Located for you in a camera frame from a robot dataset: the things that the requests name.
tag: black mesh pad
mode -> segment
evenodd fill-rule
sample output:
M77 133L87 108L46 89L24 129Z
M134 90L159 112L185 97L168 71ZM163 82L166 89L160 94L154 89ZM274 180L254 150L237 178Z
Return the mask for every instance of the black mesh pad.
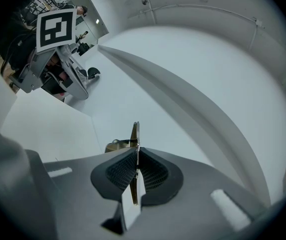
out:
M168 170L165 166L143 152L140 153L139 161L146 192L164 183L168 177Z
M133 152L111 165L106 170L106 177L120 190L125 191L136 173L137 154Z
M124 190L135 176L136 158L136 148L131 148L93 170L91 181L103 198L121 201ZM167 203L183 185L183 174L175 164L143 147L139 152L139 169L146 189L142 206Z

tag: white curved surface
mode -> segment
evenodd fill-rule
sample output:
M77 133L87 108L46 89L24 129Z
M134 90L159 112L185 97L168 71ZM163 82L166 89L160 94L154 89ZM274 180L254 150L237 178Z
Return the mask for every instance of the white curved surface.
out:
M133 123L139 121L143 147L213 166L199 145L166 110L104 55L97 52L86 64L100 70L99 80L88 89L87 100L69 97L65 102L92 118L102 150L114 139L130 138Z
M180 27L132 29L104 46L155 63L210 98L252 147L263 169L271 203L283 196L286 94L261 64L225 40Z
M164 108L216 169L270 205L267 183L253 150L215 103L188 82L148 60L103 45L98 50ZM192 154L187 147L184 150Z

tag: cable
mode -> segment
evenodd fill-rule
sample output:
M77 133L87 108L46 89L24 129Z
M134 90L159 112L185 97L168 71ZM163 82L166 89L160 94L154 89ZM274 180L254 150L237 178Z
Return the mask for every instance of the cable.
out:
M11 48L13 42L14 42L18 37L21 37L21 36L24 36L24 35L26 35L26 34L19 34L19 35L16 36L16 37L11 41L11 43L9 44L8 49L7 49L7 52L6 52L6 55L5 55L5 57L4 57L4 61L3 61L2 66L1 66L1 70L0 70L1 76L3 76L3 74L4 74L4 69L5 69L5 66L6 66L6 64L7 64L6 60L7 60L7 55L8 55L9 49Z
M18 75L18 78L17 78L17 79L20 79L21 75L22 75L22 74L23 74L23 72L25 71L26 66L29 66L29 65L30 65L30 63L27 63L27 64L23 67L23 69L22 69L22 71L19 73L19 75Z
M46 73L48 73L49 75L51 75L53 77L53 79L59 84L61 85L61 82L56 78L56 76L54 76L54 74L50 71L47 71Z
M56 64L54 61L52 61L52 57L50 58L50 61L54 63L54 65L58 66L58 67L62 67L62 65L58 65Z
M21 44L18 45L18 47L21 46L21 45L24 43L24 41L25 41L27 38L29 38L32 34L35 35L35 33L33 32L33 31L35 30L35 28L36 28L36 27L32 28L31 31L30 31L29 33L27 33L27 34L26 34L26 33L24 33L24 34L19 34L18 36L16 36L16 37L11 41L11 43L9 44L9 47L8 47L8 49L7 49L6 56L5 56L5 58L4 58L3 64L2 64L1 69L0 69L0 74L1 74L1 76L4 75L5 67L6 67L8 61L11 59L12 55L14 54L14 52L16 51L16 49L14 49L14 50L12 51L12 53L10 54L10 56L8 56L9 49L10 49L10 47L12 46L13 42L14 42L18 37L26 36L26 38L24 38L22 41L20 41Z
M73 4L67 4L66 2L63 3L63 5L61 7L58 7L57 10L61 10L63 9L65 6L72 6L73 9L76 9L77 7Z
M202 5L202 4L173 4L173 5L163 5L163 6L160 6L160 7L156 7L156 8L152 8L152 9L148 9L148 10L144 10L142 12L140 12L139 14L136 14L134 16L131 16L130 18L133 18L133 17L136 17L136 16L139 16L141 14L144 14L144 13L148 13L150 11L156 11L156 10L159 10L161 8L170 8L170 7L195 7L195 8L204 8L204 9L211 9L211 10L217 10L217 11L222 11L222 12L226 12L226 13L230 13L230 14L234 14L234 15L237 15L238 17L241 17L243 19L246 19L248 21L251 21L253 23L256 24L256 21L252 18L248 18L248 17L245 17L237 12L233 12L233 11L230 11L230 10L226 10L226 9L223 9L223 8L219 8L219 7L214 7L214 6L209 6L209 5Z
M156 25L156 18L155 18L155 14L154 14L154 11L153 11L151 0L147 0L147 1L148 1L148 6L149 6L149 9L150 9L150 12L151 12L151 15L152 15L152 19L153 19L154 25Z
M253 43L254 43L254 40L255 40L255 37L256 37L256 33L257 33L257 25L255 25L255 31L254 31L254 34L253 34L253 37L252 37L252 40L251 40L251 43L249 45L249 48L248 48L248 51L250 52L252 47L253 47Z
M30 23L30 25L34 22L34 21L36 21L37 20L37 18L35 19L35 20L33 20L31 23Z

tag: wooden floor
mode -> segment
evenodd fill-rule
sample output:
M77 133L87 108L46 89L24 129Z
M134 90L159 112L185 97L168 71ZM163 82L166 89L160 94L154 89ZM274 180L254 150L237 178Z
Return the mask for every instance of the wooden floor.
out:
M0 69L2 67L2 64L3 64L3 59L2 57L0 56ZM4 70L4 74L3 74L3 79L5 80L5 82L9 85L11 83L11 80L8 78L11 74L13 74L14 71L11 69L11 66L10 64L7 64L6 67L5 67L5 70ZM13 86L12 88L12 91L14 93L17 93L19 88L17 86Z

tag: person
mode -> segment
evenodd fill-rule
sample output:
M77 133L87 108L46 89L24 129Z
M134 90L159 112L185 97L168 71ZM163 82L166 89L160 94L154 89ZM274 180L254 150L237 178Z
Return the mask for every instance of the person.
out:
M87 34L88 34L88 31L85 31L84 34L80 34L79 37L76 39L76 43L81 41L81 39L84 39Z
M59 3L57 5L57 9L58 10L62 10L62 9L77 9L76 13L77 15L83 15L84 17L87 14L87 7L86 6L75 6L73 4L67 4L67 3Z
M35 49L35 28L28 29L22 22L19 12L13 12L9 21L4 24L0 30L0 56L4 60L5 65L9 63L14 71L23 70L23 68L30 63ZM46 67L57 79L61 81L67 79L67 74L60 65L58 55L54 54ZM82 76L79 78L86 88L89 80ZM60 86L51 86L48 89L46 86L43 86L42 88L52 95L65 92Z

